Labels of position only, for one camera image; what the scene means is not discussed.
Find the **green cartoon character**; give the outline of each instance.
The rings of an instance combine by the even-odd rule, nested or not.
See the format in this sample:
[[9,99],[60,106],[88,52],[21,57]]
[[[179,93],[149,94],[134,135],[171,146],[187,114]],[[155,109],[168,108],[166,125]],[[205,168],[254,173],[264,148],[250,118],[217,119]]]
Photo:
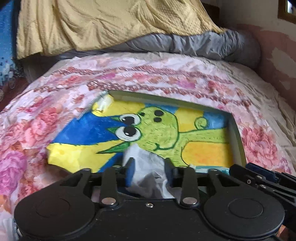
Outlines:
[[170,158],[175,166],[180,166],[185,163],[182,151],[189,142],[228,143],[226,128],[206,129],[208,121],[203,117],[195,120],[195,130],[180,132],[176,116],[159,107],[147,107],[137,114],[112,119],[127,125],[108,129],[124,142],[98,154],[124,152],[137,143],[144,150]]

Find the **bed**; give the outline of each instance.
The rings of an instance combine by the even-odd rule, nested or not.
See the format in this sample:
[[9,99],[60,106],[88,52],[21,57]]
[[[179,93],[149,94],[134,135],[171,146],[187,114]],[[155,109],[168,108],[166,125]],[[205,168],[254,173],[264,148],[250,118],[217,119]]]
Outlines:
[[16,204],[67,175],[47,164],[46,147],[106,89],[165,96],[231,112],[248,162],[296,174],[295,111],[249,67],[229,59],[160,51],[113,52],[88,52],[84,57],[75,52],[76,57],[58,61],[2,110],[2,240],[12,238]]

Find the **yellow paint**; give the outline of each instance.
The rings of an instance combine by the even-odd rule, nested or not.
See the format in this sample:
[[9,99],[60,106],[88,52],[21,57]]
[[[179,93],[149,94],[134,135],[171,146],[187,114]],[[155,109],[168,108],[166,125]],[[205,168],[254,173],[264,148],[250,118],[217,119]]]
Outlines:
[[97,152],[108,149],[122,143],[121,140],[108,141],[97,145],[69,145],[52,143],[47,149],[49,151],[48,164],[64,168],[70,172],[77,172],[82,168],[91,168],[97,172],[115,153],[97,154]]
[[179,131],[192,131],[195,130],[194,122],[196,118],[203,115],[203,111],[194,109],[179,108],[175,112],[175,116],[178,119]]
[[130,102],[130,101],[114,101],[109,108],[104,112],[97,111],[97,103],[92,106],[92,113],[96,116],[114,116],[127,113],[137,113],[141,109],[145,108],[144,103]]
[[230,144],[190,142],[182,152],[182,159],[196,166],[233,165]]

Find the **cartoon arm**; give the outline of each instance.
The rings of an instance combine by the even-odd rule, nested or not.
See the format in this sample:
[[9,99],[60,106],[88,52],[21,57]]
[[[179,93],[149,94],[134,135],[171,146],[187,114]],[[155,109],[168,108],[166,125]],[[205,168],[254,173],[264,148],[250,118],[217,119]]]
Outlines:
[[208,129],[181,132],[189,142],[212,142],[212,143],[228,143],[227,129]]

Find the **cartoon ear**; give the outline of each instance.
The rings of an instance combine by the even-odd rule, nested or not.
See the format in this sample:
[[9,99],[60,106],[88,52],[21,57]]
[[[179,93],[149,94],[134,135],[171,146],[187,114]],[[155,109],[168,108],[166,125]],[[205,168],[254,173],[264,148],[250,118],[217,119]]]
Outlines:
[[106,154],[106,153],[118,153],[124,152],[130,146],[130,142],[123,142],[117,146],[113,146],[107,150],[99,151],[97,154]]
[[118,129],[118,127],[107,128],[107,130],[110,131],[113,134],[115,134],[115,132],[116,132],[117,129]]

